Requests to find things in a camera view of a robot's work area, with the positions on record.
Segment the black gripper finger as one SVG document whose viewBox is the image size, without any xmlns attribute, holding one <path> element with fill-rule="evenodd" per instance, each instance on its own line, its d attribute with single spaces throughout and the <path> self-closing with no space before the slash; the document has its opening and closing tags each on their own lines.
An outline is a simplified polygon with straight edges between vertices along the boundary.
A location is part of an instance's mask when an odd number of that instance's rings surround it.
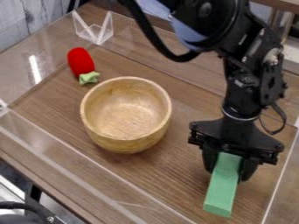
<svg viewBox="0 0 299 224">
<path fill-rule="evenodd" d="M 258 159 L 256 157 L 242 158 L 238 167 L 238 182 L 249 180 L 258 166 Z"/>
<path fill-rule="evenodd" d="M 204 147 L 201 149 L 201 159 L 202 165 L 208 173 L 212 173 L 216 162 L 217 162 L 218 152 L 210 147 Z"/>
</svg>

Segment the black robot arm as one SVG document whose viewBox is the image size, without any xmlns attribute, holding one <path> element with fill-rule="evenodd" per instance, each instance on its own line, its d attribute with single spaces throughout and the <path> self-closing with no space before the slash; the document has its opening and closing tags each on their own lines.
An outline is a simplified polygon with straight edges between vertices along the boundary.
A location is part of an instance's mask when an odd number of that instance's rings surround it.
<svg viewBox="0 0 299 224">
<path fill-rule="evenodd" d="M 213 121 L 189 123 L 188 143 L 201 149 L 208 172 L 216 169 L 220 153 L 240 157 L 237 180 L 249 180 L 261 164 L 273 165 L 284 150 L 260 120 L 270 108 L 280 117 L 285 112 L 276 102 L 285 96 L 281 39 L 268 24 L 252 13 L 248 0 L 149 0 L 165 9 L 177 39 L 188 52 L 170 52 L 136 0 L 117 0 L 130 15 L 148 41 L 172 61 L 188 62 L 201 53 L 214 52 L 222 59 L 226 91 Z"/>
</svg>

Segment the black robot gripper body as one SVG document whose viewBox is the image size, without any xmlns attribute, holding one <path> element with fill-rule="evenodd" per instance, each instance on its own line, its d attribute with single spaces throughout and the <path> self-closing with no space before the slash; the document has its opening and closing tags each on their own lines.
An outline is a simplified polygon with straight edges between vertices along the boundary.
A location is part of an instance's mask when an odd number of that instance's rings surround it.
<svg viewBox="0 0 299 224">
<path fill-rule="evenodd" d="M 226 115 L 212 121 L 189 123 L 188 142 L 202 149 L 232 154 L 241 158 L 257 158 L 258 164 L 274 165 L 284 145 L 262 133 L 253 121 L 238 121 Z"/>
</svg>

